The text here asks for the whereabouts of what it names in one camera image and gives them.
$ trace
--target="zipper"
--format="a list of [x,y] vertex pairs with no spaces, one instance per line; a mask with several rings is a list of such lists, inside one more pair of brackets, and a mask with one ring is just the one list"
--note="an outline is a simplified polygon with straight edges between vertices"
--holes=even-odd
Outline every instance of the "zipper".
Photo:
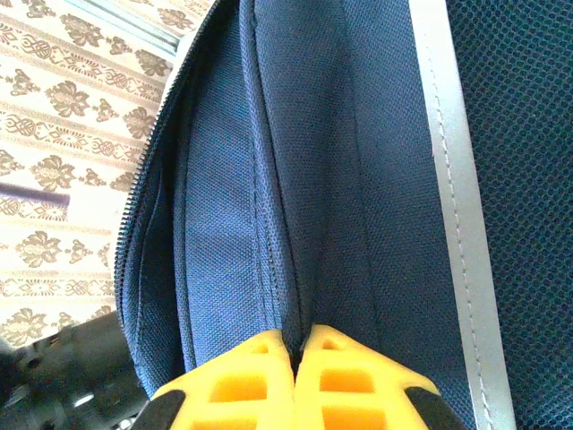
[[115,247],[115,285],[118,288],[115,288],[115,306],[117,308],[117,315],[119,317],[120,325],[122,329],[124,327],[124,309],[122,307],[122,300],[123,300],[123,286],[125,281],[125,265],[127,264],[127,246],[129,246],[132,236],[133,236],[133,228],[134,228],[134,219],[137,215],[137,208],[141,198],[141,191],[143,189],[143,185],[145,184],[145,180],[147,179],[147,175],[150,169],[150,160],[152,155],[155,153],[158,147],[158,138],[163,132],[165,125],[169,118],[171,117],[172,109],[166,109],[166,106],[169,106],[170,103],[174,101],[174,94],[178,94],[180,89],[184,86],[184,80],[181,78],[184,76],[185,73],[188,72],[188,69],[191,65],[192,58],[194,57],[195,50],[197,48],[197,41],[201,37],[201,35],[205,32],[207,25],[209,24],[210,19],[213,17],[215,12],[217,11],[218,7],[223,3],[224,0],[215,0],[213,5],[210,7],[207,15],[203,19],[203,22],[200,28],[197,30],[195,37],[193,38],[193,42],[185,55],[185,59],[181,63],[181,67],[177,71],[177,75],[173,80],[173,83],[167,90],[166,96],[163,98],[161,105],[159,106],[158,115],[156,116],[155,121],[153,122],[153,126],[151,127],[150,137],[147,139],[143,153],[140,156],[140,160],[138,162],[137,168],[135,169],[135,173],[133,174],[134,179],[133,183],[130,187],[130,192],[127,196],[127,201],[125,203],[124,214],[122,216],[122,220],[120,223],[119,233],[117,236],[117,244]]

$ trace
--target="patterned wallpaper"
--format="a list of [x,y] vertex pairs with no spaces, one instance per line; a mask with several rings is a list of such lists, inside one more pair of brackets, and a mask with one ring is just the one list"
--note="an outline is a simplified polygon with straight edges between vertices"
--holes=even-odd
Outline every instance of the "patterned wallpaper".
[[[171,33],[210,2],[120,0]],[[0,336],[20,347],[114,308],[115,232],[171,64],[63,0],[0,0]]]

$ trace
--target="navy blue backpack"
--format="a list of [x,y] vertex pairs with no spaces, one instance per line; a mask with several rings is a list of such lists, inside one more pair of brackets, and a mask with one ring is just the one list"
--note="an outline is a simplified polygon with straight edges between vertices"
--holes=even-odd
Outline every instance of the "navy blue backpack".
[[218,0],[119,238],[147,393],[268,329],[296,361],[323,323],[430,377],[468,428],[516,428],[477,178],[443,2]]

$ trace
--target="yellow plastic part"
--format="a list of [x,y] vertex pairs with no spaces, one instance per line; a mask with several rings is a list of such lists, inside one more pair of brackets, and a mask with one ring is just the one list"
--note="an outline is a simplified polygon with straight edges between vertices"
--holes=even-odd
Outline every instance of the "yellow plastic part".
[[293,430],[295,381],[280,331],[265,331],[161,387],[185,400],[171,430]]
[[426,430],[408,387],[429,379],[326,325],[315,325],[295,385],[297,430]]
[[405,394],[427,378],[326,325],[312,328],[296,384],[280,331],[265,331],[161,387],[185,400],[170,430],[426,430]]

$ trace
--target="black object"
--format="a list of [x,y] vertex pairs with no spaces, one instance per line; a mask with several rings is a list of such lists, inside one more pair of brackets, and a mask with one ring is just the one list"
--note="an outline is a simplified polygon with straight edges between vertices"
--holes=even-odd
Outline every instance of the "black object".
[[131,430],[169,430],[184,400],[185,393],[181,390],[157,397],[141,412]]
[[2,429],[112,428],[147,401],[115,313],[0,357]]
[[448,403],[437,394],[420,387],[406,388],[406,396],[418,411],[428,430],[465,430]]

